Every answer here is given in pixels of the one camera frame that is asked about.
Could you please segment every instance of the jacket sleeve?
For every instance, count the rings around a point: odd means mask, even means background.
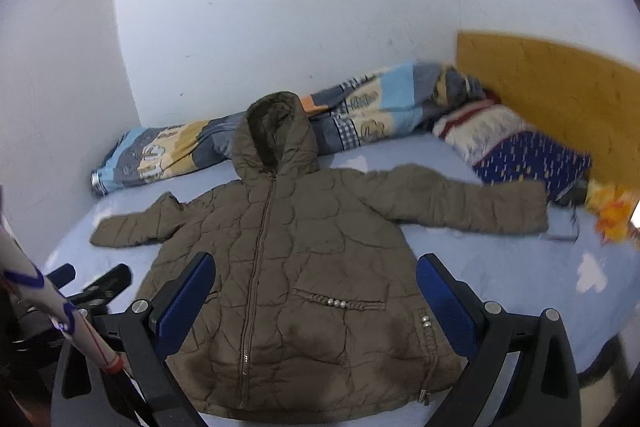
[[[548,227],[546,190],[533,180],[475,185],[418,165],[366,174],[345,169],[342,180],[389,220],[482,233],[536,233]]]
[[[122,248],[165,241],[187,222],[194,210],[211,199],[207,192],[191,203],[180,203],[166,192],[144,212],[103,219],[89,242],[96,247]]]

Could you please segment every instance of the jacket zipper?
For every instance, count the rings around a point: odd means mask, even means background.
[[[240,360],[240,377],[239,377],[239,397],[238,409],[244,409],[249,394],[249,351],[251,350],[251,337],[254,333],[255,320],[255,303],[258,293],[258,275],[260,272],[260,264],[262,262],[262,254],[264,249],[264,236],[266,231],[266,219],[271,204],[271,193],[275,184],[275,176],[272,177],[267,199],[264,202],[264,210],[262,211],[262,223],[260,224],[260,232],[258,233],[258,241],[254,256],[254,265],[249,277],[249,298],[244,319],[244,327],[242,328],[241,349],[242,359]]]

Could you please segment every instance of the mattress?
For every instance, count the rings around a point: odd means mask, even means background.
[[[324,167],[361,171],[391,169],[416,163],[446,176],[479,183],[474,172],[443,141],[431,134],[385,140],[358,149],[321,157]],[[225,161],[199,172],[171,178],[144,187],[120,190],[100,200],[76,224],[48,258],[44,271],[64,263],[76,268],[76,279],[63,289],[72,295],[118,263],[133,272],[133,283],[111,303],[112,312],[124,311],[155,259],[159,245],[112,250],[96,248],[89,237],[97,223],[113,214],[144,210],[160,194],[171,191],[188,201],[212,187],[236,179],[231,162]],[[555,232],[570,232],[568,212],[555,210],[549,216]],[[425,229],[401,225],[416,257],[434,252],[453,277],[465,281],[482,301],[494,300],[509,312],[539,315],[552,307],[562,315],[578,371],[586,369],[600,348],[618,333],[640,308],[640,253],[632,244],[600,244],[593,231],[594,217],[579,210],[580,233],[572,242],[539,237],[504,237]],[[513,370],[515,357],[508,357],[494,393],[476,425],[491,422]],[[421,426],[443,396],[434,396],[430,406],[411,403],[398,410],[349,422],[350,426]],[[238,422],[204,415],[209,425],[231,426]]]

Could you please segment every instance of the metal screw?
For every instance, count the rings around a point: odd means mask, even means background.
[[[502,306],[495,301],[487,301],[484,304],[484,309],[492,315],[498,315],[502,311]]]
[[[553,321],[553,322],[560,319],[560,314],[553,308],[549,308],[545,312],[545,315],[546,315],[546,318],[548,318],[550,321]]]
[[[134,313],[145,312],[147,308],[149,308],[149,303],[143,299],[140,299],[139,301],[135,301],[131,305],[131,309],[133,310]]]

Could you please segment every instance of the brown quilted jacket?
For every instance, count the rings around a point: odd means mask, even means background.
[[[417,288],[415,257],[396,222],[546,229],[538,182],[470,185],[416,165],[367,174],[321,169],[317,156],[298,97],[266,96],[236,132],[241,180],[186,204],[164,194],[145,212],[104,220],[92,237],[104,247],[165,241],[142,298],[196,252],[213,254],[213,289],[168,359],[201,412],[341,421],[450,387],[460,360]]]

